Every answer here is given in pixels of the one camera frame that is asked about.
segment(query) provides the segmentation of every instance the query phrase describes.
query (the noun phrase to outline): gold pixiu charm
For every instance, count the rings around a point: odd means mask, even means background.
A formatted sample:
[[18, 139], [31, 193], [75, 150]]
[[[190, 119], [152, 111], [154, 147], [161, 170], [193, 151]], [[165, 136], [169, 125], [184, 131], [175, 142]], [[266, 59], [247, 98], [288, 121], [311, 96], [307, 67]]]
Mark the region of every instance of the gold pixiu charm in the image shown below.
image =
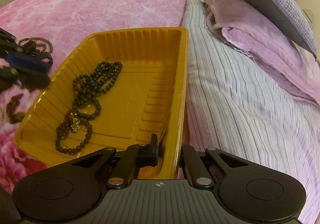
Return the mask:
[[80, 120], [78, 118], [72, 119], [72, 132], [76, 133], [80, 129]]

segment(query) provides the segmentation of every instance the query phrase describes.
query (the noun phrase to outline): pink pillowcase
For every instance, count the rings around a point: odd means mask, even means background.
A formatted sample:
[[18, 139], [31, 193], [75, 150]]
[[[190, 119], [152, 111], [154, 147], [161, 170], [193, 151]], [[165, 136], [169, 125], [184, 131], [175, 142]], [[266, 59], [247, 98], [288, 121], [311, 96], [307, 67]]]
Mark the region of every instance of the pink pillowcase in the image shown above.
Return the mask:
[[320, 107], [320, 69], [311, 53], [297, 48], [245, 0], [204, 1], [215, 36], [252, 58], [292, 98]]

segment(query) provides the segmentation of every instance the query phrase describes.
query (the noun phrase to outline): striped bedding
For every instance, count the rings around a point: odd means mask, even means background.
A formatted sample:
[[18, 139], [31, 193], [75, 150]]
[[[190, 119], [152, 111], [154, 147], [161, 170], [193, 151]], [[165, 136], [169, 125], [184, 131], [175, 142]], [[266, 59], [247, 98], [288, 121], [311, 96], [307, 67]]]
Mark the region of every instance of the striped bedding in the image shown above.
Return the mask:
[[284, 172], [307, 191], [299, 220], [320, 212], [320, 111], [294, 101], [247, 56], [207, 29], [203, 0], [187, 0], [187, 111], [190, 144], [217, 147]]

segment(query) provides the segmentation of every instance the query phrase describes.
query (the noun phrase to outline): yellow container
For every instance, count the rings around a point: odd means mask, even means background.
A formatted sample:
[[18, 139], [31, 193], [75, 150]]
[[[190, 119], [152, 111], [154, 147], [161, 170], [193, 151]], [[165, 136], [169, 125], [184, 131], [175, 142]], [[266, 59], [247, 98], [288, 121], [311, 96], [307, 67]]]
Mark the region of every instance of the yellow container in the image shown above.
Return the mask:
[[[158, 167], [141, 169], [141, 179], [177, 176], [186, 95], [188, 31], [185, 28], [139, 28], [89, 35], [66, 58], [41, 91], [20, 124], [15, 144], [41, 162], [54, 166], [112, 146], [149, 143], [158, 135]], [[55, 149], [56, 127], [64, 120], [75, 96], [72, 80], [90, 74], [102, 60], [121, 61], [114, 87], [98, 97], [102, 110], [91, 121], [89, 144], [77, 155]], [[80, 109], [94, 112], [94, 105]], [[86, 129], [69, 133], [62, 148], [74, 148]]]

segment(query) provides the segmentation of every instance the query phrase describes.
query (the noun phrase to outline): pink blanket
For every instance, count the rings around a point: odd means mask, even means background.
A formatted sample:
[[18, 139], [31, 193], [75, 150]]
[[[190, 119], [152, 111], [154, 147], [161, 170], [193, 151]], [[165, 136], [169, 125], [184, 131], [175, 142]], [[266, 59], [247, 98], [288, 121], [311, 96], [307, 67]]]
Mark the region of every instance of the pink blanket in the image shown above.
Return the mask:
[[320, 107], [320, 68], [310, 52], [244, 0], [204, 1], [213, 34], [252, 58], [292, 98]]
[[[16, 0], [0, 9], [0, 27], [22, 39], [53, 44], [53, 73], [89, 34], [99, 31], [180, 26], [186, 0]], [[0, 95], [0, 186], [11, 192], [26, 174], [46, 166], [13, 144], [14, 134], [38, 91], [14, 86]]]

